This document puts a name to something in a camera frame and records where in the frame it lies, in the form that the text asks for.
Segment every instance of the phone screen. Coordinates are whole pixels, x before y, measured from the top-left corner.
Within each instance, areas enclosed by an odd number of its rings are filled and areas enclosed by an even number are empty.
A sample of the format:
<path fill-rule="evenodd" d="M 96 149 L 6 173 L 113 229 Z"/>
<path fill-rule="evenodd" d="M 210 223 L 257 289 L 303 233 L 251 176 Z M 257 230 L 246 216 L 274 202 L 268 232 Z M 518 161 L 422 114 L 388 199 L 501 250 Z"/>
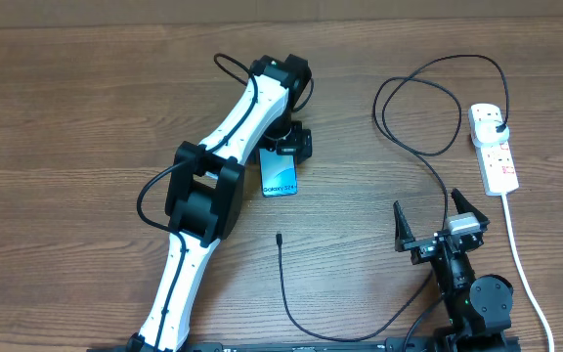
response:
<path fill-rule="evenodd" d="M 278 155 L 275 151 L 260 149 L 260 171 L 264 197 L 297 194 L 294 155 Z"/>

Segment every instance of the white power strip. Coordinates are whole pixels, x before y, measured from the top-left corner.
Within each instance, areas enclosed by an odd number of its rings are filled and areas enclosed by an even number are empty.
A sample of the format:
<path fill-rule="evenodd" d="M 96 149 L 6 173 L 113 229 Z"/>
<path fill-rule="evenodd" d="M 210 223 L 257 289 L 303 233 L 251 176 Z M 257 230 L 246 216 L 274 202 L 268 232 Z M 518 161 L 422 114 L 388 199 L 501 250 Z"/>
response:
<path fill-rule="evenodd" d="M 509 237 L 509 245 L 512 249 L 514 263 L 523 287 L 527 292 L 529 300 L 536 309 L 538 316 L 544 326 L 546 338 L 548 339 L 548 351 L 555 351 L 555 342 L 553 341 L 553 332 L 544 316 L 542 308 L 538 304 L 534 294 L 532 293 L 523 265 L 518 256 L 516 248 L 516 240 L 514 239 L 514 231 L 512 229 L 512 220 L 507 204 L 507 194 L 518 189 L 518 178 L 516 177 L 516 169 L 514 168 L 514 159 L 512 152 L 507 143 L 509 138 L 509 130 L 507 132 L 496 132 L 494 125 L 501 121 L 500 109 L 490 104 L 476 104 L 468 111 L 468 120 L 470 122 L 471 138 L 477 152 L 479 160 L 479 170 L 484 182 L 484 189 L 488 196 L 500 196 L 505 212 L 505 223 L 507 226 L 507 236 Z"/>

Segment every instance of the wooden table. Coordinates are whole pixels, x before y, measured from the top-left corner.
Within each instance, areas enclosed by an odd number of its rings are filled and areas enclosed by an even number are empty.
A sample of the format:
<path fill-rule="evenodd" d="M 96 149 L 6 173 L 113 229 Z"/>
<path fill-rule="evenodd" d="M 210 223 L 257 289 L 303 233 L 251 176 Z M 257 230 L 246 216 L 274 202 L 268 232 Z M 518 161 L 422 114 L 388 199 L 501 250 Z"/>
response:
<path fill-rule="evenodd" d="M 242 87 L 212 63 L 218 51 L 245 63 L 288 53 L 310 61 L 314 97 L 294 117 L 312 129 L 315 149 L 294 197 L 263 198 L 249 167 L 240 219 L 197 296 L 196 340 L 315 341 L 283 311 L 276 231 L 290 309 L 306 328 L 357 336 L 399 309 L 430 267 L 394 251 L 392 203 L 423 238 L 441 225 L 442 194 L 417 159 L 377 132 L 370 105 L 390 76 L 477 53 L 507 74 L 521 183 L 510 196 L 516 237 L 563 350 L 563 19 L 549 18 L 0 30 L 0 351 L 84 351 L 138 330 L 168 241 L 139 220 L 135 199 L 182 141 L 201 140 L 238 100 Z M 504 107 L 498 74 L 481 60 L 422 76 L 453 90 L 465 110 Z M 514 284 L 508 335 L 543 351 L 465 118 L 453 147 L 430 161 L 492 220 L 473 267 Z M 445 94 L 410 84 L 388 119 L 402 140 L 432 151 L 454 133 L 457 114 Z M 165 185 L 148 196 L 154 219 L 164 219 Z M 432 285 L 380 338 L 404 334 L 436 296 Z M 418 333 L 446 323 L 441 307 Z"/>

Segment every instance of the black bracket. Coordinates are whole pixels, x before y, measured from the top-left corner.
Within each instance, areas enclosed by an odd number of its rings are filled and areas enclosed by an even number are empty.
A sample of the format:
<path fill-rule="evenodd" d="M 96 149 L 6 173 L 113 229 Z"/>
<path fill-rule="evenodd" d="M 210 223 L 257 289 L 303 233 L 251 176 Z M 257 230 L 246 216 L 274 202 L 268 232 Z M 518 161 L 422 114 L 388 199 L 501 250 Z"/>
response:
<path fill-rule="evenodd" d="M 263 136 L 253 152 L 259 148 L 276 151 L 278 155 L 294 155 L 296 163 L 300 164 L 312 156 L 312 131 L 303 129 L 301 121 L 292 121 L 290 132 L 285 138 L 272 140 Z"/>
<path fill-rule="evenodd" d="M 263 56 L 251 64 L 254 75 L 264 74 L 280 82 L 280 86 L 288 89 L 288 105 L 286 110 L 294 109 L 303 90 L 312 78 L 308 61 L 295 55 L 288 55 L 284 61 Z"/>
<path fill-rule="evenodd" d="M 183 231 L 208 247 L 224 240 L 238 221 L 242 206 L 244 166 L 234 157 L 224 159 L 209 153 L 205 146 L 184 142 L 175 153 L 174 164 L 183 163 L 171 174 L 164 212 L 170 216 L 169 229 Z M 194 175 L 217 176 L 216 188 L 194 179 Z"/>
<path fill-rule="evenodd" d="M 86 352 L 153 352 L 153 346 L 145 343 L 145 338 L 134 333 L 125 346 L 117 346 L 111 348 L 101 349 L 87 349 Z M 173 350 L 166 349 L 159 352 L 174 352 Z"/>
<path fill-rule="evenodd" d="M 403 342 L 405 341 L 402 337 L 388 337 L 383 343 L 384 352 L 402 352 Z M 427 352 L 433 351 L 434 339 L 431 337 L 410 337 L 408 340 L 408 348 L 406 352 Z"/>
<path fill-rule="evenodd" d="M 310 342 L 310 343 L 260 343 L 246 345 L 222 345 L 220 343 L 188 342 L 181 352 L 387 352 L 381 341 L 377 342 Z"/>

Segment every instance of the wire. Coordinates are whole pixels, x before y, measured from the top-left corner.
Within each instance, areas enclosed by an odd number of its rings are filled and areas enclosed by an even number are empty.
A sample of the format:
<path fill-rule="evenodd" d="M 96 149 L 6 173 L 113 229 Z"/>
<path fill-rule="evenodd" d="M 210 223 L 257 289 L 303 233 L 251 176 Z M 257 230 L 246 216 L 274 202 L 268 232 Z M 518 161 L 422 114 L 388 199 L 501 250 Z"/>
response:
<path fill-rule="evenodd" d="M 310 93 L 308 93 L 308 97 L 298 107 L 292 109 L 292 112 L 300 112 L 301 109 L 305 108 L 306 104 L 308 104 L 308 102 L 310 101 L 310 98 L 312 98 L 312 92 L 314 92 L 314 78 L 311 77 L 310 78 Z"/>
<path fill-rule="evenodd" d="M 411 298 L 399 309 L 399 311 L 397 311 L 397 313 L 395 313 L 395 315 L 392 316 L 392 318 L 390 318 L 390 320 L 381 328 L 379 328 L 377 331 L 370 333 L 366 336 L 362 336 L 362 337 L 355 337 L 355 338 L 340 338 L 340 337 L 329 337 L 329 336 L 324 336 L 321 335 L 319 333 L 315 333 L 315 332 L 311 332 L 305 328 L 303 328 L 299 323 L 297 323 L 297 321 L 294 320 L 294 318 L 292 317 L 292 314 L 290 314 L 290 310 L 288 309 L 288 302 L 286 300 L 285 297 L 285 288 L 283 285 L 283 268 L 282 268 L 282 234 L 278 234 L 277 235 L 277 241 L 278 241 L 278 258 L 279 258 L 279 262 L 280 262 L 280 284 L 281 284 L 281 298 L 283 300 L 283 308 L 285 308 L 285 314 L 288 316 L 288 318 L 290 319 L 290 321 L 301 331 L 309 334 L 312 337 L 315 338 L 320 338 L 323 340 L 327 340 L 327 341 L 333 341 L 333 342 L 359 342 L 359 341 L 364 341 L 367 340 L 369 338 L 373 338 L 377 335 L 379 335 L 380 333 L 382 333 L 384 330 L 386 330 L 388 327 L 390 327 L 390 325 L 397 319 L 399 318 L 399 316 L 401 315 L 401 313 L 403 313 L 404 310 L 406 310 L 406 308 L 408 308 L 408 306 L 410 306 L 410 304 L 420 295 L 420 293 L 423 291 L 423 289 L 427 286 L 427 284 L 429 284 L 429 281 L 431 280 L 431 277 L 433 276 L 433 271 L 429 272 L 429 275 L 427 275 L 427 278 L 425 279 L 425 281 L 420 285 L 420 287 L 416 290 L 416 292 L 411 296 Z"/>
<path fill-rule="evenodd" d="M 173 234 L 173 232 L 172 232 L 171 229 L 168 228 L 168 226 L 158 224 L 155 221 L 148 218 L 147 215 L 145 215 L 145 213 L 143 212 L 143 200 L 145 199 L 145 195 L 147 194 L 149 189 L 151 187 L 153 187 L 153 185 L 155 185 L 155 183 L 157 183 L 157 181 L 161 180 L 166 175 L 175 171 L 176 169 L 183 167 L 184 165 L 186 165 L 185 161 L 178 162 L 174 165 L 167 167 L 164 171 L 155 175 L 143 187 L 141 192 L 138 194 L 138 199 L 136 199 L 136 211 L 138 212 L 138 216 L 141 218 L 141 220 L 143 220 L 146 224 L 151 225 L 151 226 L 153 226 L 153 227 L 155 227 L 159 230 L 166 231 L 169 234 Z M 175 285 L 177 284 L 177 279 L 179 278 L 180 273 L 182 272 L 182 266 L 184 265 L 184 259 L 186 258 L 186 252 L 188 251 L 188 249 L 186 248 L 186 242 L 184 241 L 184 237 L 182 237 L 182 234 L 180 234 L 179 232 L 176 232 L 173 235 L 175 235 L 181 243 L 180 261 L 179 261 L 179 264 L 177 265 L 177 270 L 175 271 L 175 276 L 173 276 L 173 281 L 171 282 L 171 286 L 169 287 L 168 292 L 166 294 L 166 300 L 164 301 L 164 306 L 162 307 L 162 311 L 161 311 L 162 317 L 160 318 L 160 324 L 159 324 L 158 329 L 157 329 L 157 336 L 155 337 L 155 345 L 153 346 L 153 352 L 157 352 L 157 348 L 158 348 L 159 343 L 160 343 L 160 337 L 162 336 L 162 331 L 164 329 L 164 321 L 166 320 L 166 314 L 168 313 L 168 304 L 171 301 L 171 295 L 173 294 L 173 289 L 175 288 Z"/>
<path fill-rule="evenodd" d="M 401 352 L 406 352 L 406 350 L 408 349 L 408 342 L 410 341 L 410 337 L 414 333 L 416 328 L 418 328 L 418 325 L 420 325 L 420 322 L 422 322 L 422 320 L 425 319 L 444 299 L 445 299 L 445 296 L 441 295 L 440 298 L 438 298 L 438 300 L 433 302 L 427 309 L 425 309 L 424 312 L 422 312 L 418 316 L 418 318 L 416 319 L 414 324 L 412 324 L 410 329 L 408 330 L 408 333 L 406 334 L 406 339 L 403 340 L 403 345 L 402 345 L 403 349 L 401 350 Z"/>
<path fill-rule="evenodd" d="M 542 312 L 542 308 L 538 304 L 536 298 L 534 297 L 534 293 L 532 289 L 529 287 L 529 282 L 527 282 L 527 277 L 525 277 L 525 271 L 523 270 L 523 265 L 520 262 L 520 257 L 518 256 L 518 249 L 516 248 L 516 240 L 514 239 L 514 230 L 512 229 L 512 218 L 509 214 L 509 206 L 507 204 L 507 195 L 501 194 L 500 199 L 503 203 L 503 210 L 505 212 L 505 224 L 507 225 L 507 236 L 509 237 L 509 246 L 512 249 L 512 255 L 514 256 L 514 263 L 516 264 L 516 269 L 518 270 L 518 275 L 520 276 L 520 280 L 523 282 L 523 286 L 525 287 L 525 292 L 527 292 L 527 296 L 529 300 L 532 302 L 534 309 L 536 309 L 536 313 L 538 313 L 538 317 L 540 317 L 540 321 L 544 326 L 544 331 L 546 332 L 546 338 L 548 340 L 548 351 L 554 352 L 555 351 L 555 342 L 553 341 L 553 332 L 551 331 L 551 326 L 548 324 L 544 313 Z"/>
<path fill-rule="evenodd" d="M 418 82 L 418 83 L 424 83 L 424 84 L 427 84 L 429 86 L 436 87 L 436 88 L 442 90 L 443 92 L 447 93 L 451 98 L 453 98 L 453 100 L 457 104 L 457 111 L 458 111 L 457 128 L 455 129 L 454 136 L 451 138 L 451 140 L 447 143 L 447 145 L 444 148 L 442 148 L 441 150 L 434 152 L 434 153 L 428 153 L 428 152 L 416 150 L 414 148 L 407 146 L 406 144 L 404 144 L 400 140 L 398 140 L 394 136 L 394 134 L 390 131 L 390 129 L 388 129 L 388 125 L 386 123 L 386 114 L 385 114 L 386 107 L 388 106 L 388 103 L 390 102 L 390 100 L 392 99 L 392 96 L 396 93 L 397 90 L 394 90 L 390 94 L 390 97 L 388 98 L 386 103 L 383 105 L 383 109 L 381 110 L 381 120 L 382 120 L 382 123 L 383 123 L 383 128 L 382 128 L 382 126 L 379 125 L 379 122 L 377 121 L 377 114 L 375 113 L 375 109 L 376 109 L 376 106 L 377 106 L 377 100 L 379 99 L 379 94 L 381 93 L 381 90 L 386 86 L 386 84 L 388 84 L 392 81 L 395 81 L 395 80 L 404 80 L 406 82 L 407 81 L 413 81 L 413 82 Z M 419 78 L 410 78 L 409 76 L 408 77 L 392 77 L 392 78 L 388 78 L 385 82 L 383 82 L 381 84 L 381 86 L 379 87 L 379 90 L 377 90 L 377 94 L 375 95 L 374 102 L 372 103 L 372 119 L 373 119 L 375 125 L 377 126 L 377 129 L 379 130 L 379 132 L 381 132 L 381 134 L 383 134 L 384 137 L 386 137 L 386 139 L 390 140 L 391 142 L 393 142 L 397 146 L 405 149 L 406 151 L 408 151 L 408 152 L 412 153 L 414 156 L 416 156 L 420 161 L 422 161 L 422 163 L 425 164 L 425 166 L 427 166 L 427 168 L 431 171 L 431 173 L 434 175 L 434 177 L 436 177 L 436 180 L 438 181 L 438 184 L 440 185 L 440 188 L 442 189 L 444 199 L 445 199 L 445 211 L 444 211 L 443 220 L 442 220 L 442 226 L 444 228 L 445 224 L 447 222 L 447 215 L 449 213 L 449 192 L 447 192 L 447 186 L 445 186 L 445 183 L 442 181 L 442 178 L 440 178 L 440 175 L 438 174 L 438 172 L 433 168 L 433 166 L 431 166 L 431 164 L 423 156 L 440 155 L 440 154 L 446 152 L 451 147 L 451 145 L 455 142 L 455 138 L 457 137 L 457 133 L 459 133 L 459 128 L 461 127 L 461 104 L 459 103 L 459 100 L 455 97 L 455 95 L 451 91 L 449 91 L 447 88 L 445 88 L 445 87 L 443 87 L 443 86 L 441 86 L 437 83 L 427 81 L 427 80 L 424 80 L 424 79 L 419 79 Z"/>
<path fill-rule="evenodd" d="M 446 56 L 444 58 L 433 60 L 433 61 L 419 67 L 417 70 L 412 72 L 407 77 L 391 77 L 381 84 L 381 86 L 377 90 L 377 94 L 375 95 L 375 99 L 374 99 L 374 102 L 372 104 L 372 118 L 373 118 L 373 121 L 374 121 L 375 125 L 377 126 L 377 129 L 379 130 L 379 132 L 381 132 L 381 134 L 384 135 L 384 137 L 386 137 L 391 142 L 395 143 L 399 147 L 405 149 L 406 151 L 408 151 L 408 152 L 412 153 L 414 156 L 416 156 L 420 161 L 422 161 L 422 163 L 424 163 L 427 166 L 427 168 L 429 168 L 431 173 L 436 177 L 436 180 L 438 181 L 440 188 L 443 191 L 444 199 L 445 199 L 445 212 L 444 212 L 444 216 L 443 216 L 443 228 L 445 226 L 445 223 L 447 221 L 447 215 L 449 213 L 449 193 L 447 192 L 447 187 L 445 186 L 445 183 L 440 178 L 440 175 L 438 175 L 436 170 L 429 164 L 429 162 L 427 162 L 427 160 L 423 156 L 440 155 L 440 154 L 446 152 L 451 147 L 451 145 L 454 143 L 455 138 L 457 138 L 457 133 L 459 133 L 459 128 L 461 127 L 461 104 L 459 103 L 459 100 L 455 97 L 455 95 L 450 90 L 448 90 L 447 88 L 445 88 L 445 87 L 443 87 L 443 86 L 441 86 L 441 85 L 439 85 L 435 82 L 428 81 L 428 80 L 425 80 L 425 79 L 419 79 L 419 78 L 415 78 L 415 77 L 419 73 L 421 73 L 426 67 L 428 67 L 430 65 L 433 65 L 433 64 L 438 63 L 440 61 L 449 60 L 449 59 L 457 59 L 457 58 L 484 59 L 484 60 L 487 60 L 490 63 L 492 63 L 497 68 L 498 72 L 500 73 L 501 80 L 503 82 L 503 88 L 505 90 L 505 120 L 503 121 L 502 125 L 497 127 L 497 131 L 502 131 L 507 124 L 507 119 L 509 118 L 509 92 L 507 90 L 507 80 L 505 78 L 505 74 L 503 73 L 503 70 L 497 64 L 497 62 L 495 62 L 494 60 L 492 60 L 492 59 L 490 59 L 486 56 L 483 56 L 483 55 L 464 54 L 464 55 Z M 386 86 L 386 84 L 388 84 L 392 81 L 395 81 L 395 80 L 401 80 L 402 82 L 399 83 L 399 85 L 392 91 L 392 93 L 390 93 L 390 96 L 388 97 L 388 99 L 386 100 L 386 102 L 383 105 L 383 108 L 381 110 L 381 122 L 383 124 L 383 128 L 382 128 L 382 126 L 379 125 L 379 122 L 377 120 L 377 114 L 375 112 L 376 106 L 377 106 L 377 100 L 379 98 L 379 95 L 381 94 L 381 90 Z M 388 124 L 386 123 L 386 113 L 385 112 L 386 112 L 386 107 L 388 106 L 388 103 L 390 103 L 390 101 L 395 96 L 395 94 L 397 94 L 399 89 L 401 89 L 401 87 L 403 87 L 409 81 L 423 83 L 423 84 L 438 88 L 438 89 L 442 90 L 443 92 L 447 93 L 457 104 L 458 119 L 457 119 L 457 127 L 455 129 L 455 133 L 454 133 L 453 137 L 451 138 L 451 140 L 447 143 L 447 145 L 437 152 L 434 152 L 434 153 L 423 152 L 423 151 L 419 151 L 419 150 L 416 150 L 414 148 L 407 146 L 405 143 L 401 142 L 399 139 L 397 139 L 397 137 L 395 137 L 395 135 L 392 133 L 392 131 L 390 131 L 390 129 L 388 128 Z"/>
<path fill-rule="evenodd" d="M 225 137 L 223 137 L 223 139 L 221 139 L 221 142 L 219 142 L 219 144 L 217 144 L 216 146 L 208 149 L 209 152 L 214 153 L 216 151 L 218 151 L 221 147 L 223 147 L 224 145 L 227 144 L 227 142 L 232 138 L 232 136 L 234 136 L 234 134 L 236 133 L 236 131 L 238 131 L 238 129 L 242 126 L 242 123 L 249 117 L 249 115 L 251 114 L 251 111 L 253 110 L 253 107 L 255 107 L 256 103 L 258 102 L 258 82 L 256 82 L 255 80 L 255 76 L 253 75 L 253 73 L 251 72 L 251 70 L 249 68 L 247 68 L 245 65 L 243 65 L 240 61 L 232 58 L 229 55 L 225 55 L 223 53 L 217 53 L 214 54 L 214 64 L 216 64 L 216 66 L 218 66 L 220 69 L 222 69 L 225 73 L 227 73 L 231 78 L 237 80 L 238 82 L 240 82 L 242 85 L 246 85 L 246 81 L 243 81 L 242 79 L 240 79 L 238 76 L 236 76 L 235 74 L 231 73 L 228 69 L 224 68 L 218 61 L 218 58 L 223 58 L 227 61 L 230 61 L 232 64 L 240 67 L 243 71 L 246 72 L 246 74 L 248 75 L 248 79 L 251 80 L 251 82 L 253 83 L 253 99 L 251 99 L 251 104 L 249 105 L 249 108 L 246 110 L 246 112 L 244 113 L 244 115 L 240 118 L 240 120 L 238 121 L 238 123 L 232 127 L 232 129 L 230 130 L 230 132 L 225 135 Z"/>

